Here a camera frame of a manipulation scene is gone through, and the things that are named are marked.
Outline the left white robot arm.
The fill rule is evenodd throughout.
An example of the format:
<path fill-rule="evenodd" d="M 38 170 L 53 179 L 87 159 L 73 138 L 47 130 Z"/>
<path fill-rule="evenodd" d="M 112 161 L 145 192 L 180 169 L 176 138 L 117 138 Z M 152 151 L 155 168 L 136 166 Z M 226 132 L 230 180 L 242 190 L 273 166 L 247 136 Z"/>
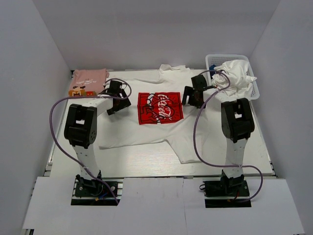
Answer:
<path fill-rule="evenodd" d="M 130 85 L 119 78 L 111 78 L 104 83 L 104 90 L 83 104 L 71 104 L 68 109 L 64 129 L 65 139 L 73 147 L 81 168 L 80 177 L 89 180 L 87 190 L 92 195 L 103 191 L 101 170 L 97 165 L 93 144 L 97 137 L 97 118 L 107 113 L 109 116 L 131 105 Z"/>

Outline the white red print t-shirt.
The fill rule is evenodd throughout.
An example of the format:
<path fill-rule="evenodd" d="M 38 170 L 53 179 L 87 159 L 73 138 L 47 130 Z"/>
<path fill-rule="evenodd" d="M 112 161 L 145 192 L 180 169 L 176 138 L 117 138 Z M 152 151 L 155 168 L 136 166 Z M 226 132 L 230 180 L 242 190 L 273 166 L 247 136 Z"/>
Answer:
<path fill-rule="evenodd" d="M 181 102 L 185 86 L 198 75 L 186 66 L 161 65 L 158 74 L 119 74 L 132 94 L 131 106 L 113 115 L 98 118 L 96 143 L 100 149 L 118 148 L 166 141 L 180 163 L 198 163 L 193 145 L 193 128 L 199 110 Z M 196 129 L 196 145 L 201 157 L 209 135 L 209 111 L 203 110 Z"/>

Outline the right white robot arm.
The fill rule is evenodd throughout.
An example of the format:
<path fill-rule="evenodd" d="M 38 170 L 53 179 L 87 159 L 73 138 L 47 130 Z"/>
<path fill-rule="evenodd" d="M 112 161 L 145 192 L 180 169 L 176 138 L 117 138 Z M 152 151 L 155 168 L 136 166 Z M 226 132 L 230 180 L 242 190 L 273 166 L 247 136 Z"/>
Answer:
<path fill-rule="evenodd" d="M 214 165 L 205 162 L 198 153 L 196 145 L 196 129 L 201 112 L 207 102 L 218 92 L 227 89 L 230 84 L 222 89 L 216 89 L 207 99 L 204 92 L 212 89 L 208 86 L 202 74 L 191 78 L 192 86 L 186 86 L 183 93 L 182 104 L 189 104 L 199 109 L 193 128 L 193 145 L 198 159 L 209 166 L 222 169 L 221 190 L 226 195 L 233 195 L 243 184 L 243 158 L 246 143 L 255 129 L 254 119 L 248 99 L 240 98 L 234 101 L 226 101 L 221 104 L 222 132 L 226 138 L 226 159 L 224 165 Z"/>

